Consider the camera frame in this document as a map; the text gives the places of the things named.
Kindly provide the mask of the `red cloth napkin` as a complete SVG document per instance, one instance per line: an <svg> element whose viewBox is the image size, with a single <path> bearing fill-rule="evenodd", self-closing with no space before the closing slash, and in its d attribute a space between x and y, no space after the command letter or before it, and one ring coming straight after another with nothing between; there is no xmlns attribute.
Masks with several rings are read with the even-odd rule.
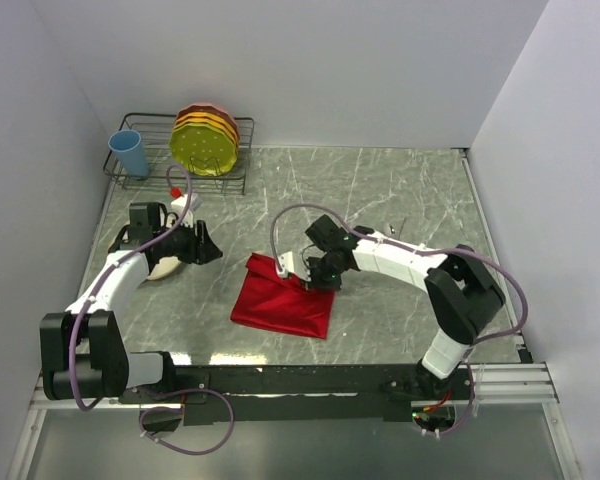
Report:
<svg viewBox="0 0 600 480"><path fill-rule="evenodd" d="M326 339L334 291L307 289L294 275L281 279L274 259L252 253L230 314L238 325L276 333Z"/></svg>

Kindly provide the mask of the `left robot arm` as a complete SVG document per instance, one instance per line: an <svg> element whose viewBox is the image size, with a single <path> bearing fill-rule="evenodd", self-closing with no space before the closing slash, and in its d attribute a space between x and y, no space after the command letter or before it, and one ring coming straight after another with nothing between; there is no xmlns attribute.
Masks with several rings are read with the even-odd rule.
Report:
<svg viewBox="0 0 600 480"><path fill-rule="evenodd" d="M134 387L157 402L174 397L179 379L171 355L127 352L117 319L160 263L204 265L222 257L205 222L193 217L200 203L191 194L170 205L130 205L129 221L91 285L64 312L50 313L40 323L41 376L48 399L83 403L119 397Z"/></svg>

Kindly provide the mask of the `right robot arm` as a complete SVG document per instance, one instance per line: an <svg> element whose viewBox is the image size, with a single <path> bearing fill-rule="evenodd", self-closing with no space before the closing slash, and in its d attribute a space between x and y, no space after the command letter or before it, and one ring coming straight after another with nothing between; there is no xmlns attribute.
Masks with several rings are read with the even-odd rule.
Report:
<svg viewBox="0 0 600 480"><path fill-rule="evenodd" d="M337 291L343 273L371 272L428 295L437 332L415 366L415 382L424 396L443 396L465 354L505 304L502 289L475 252L460 246L456 253L436 253L368 227L339 227L326 215L314 221L305 234L322 254L308 258L294 252L281 255L281 277L292 274L309 289Z"/></svg>

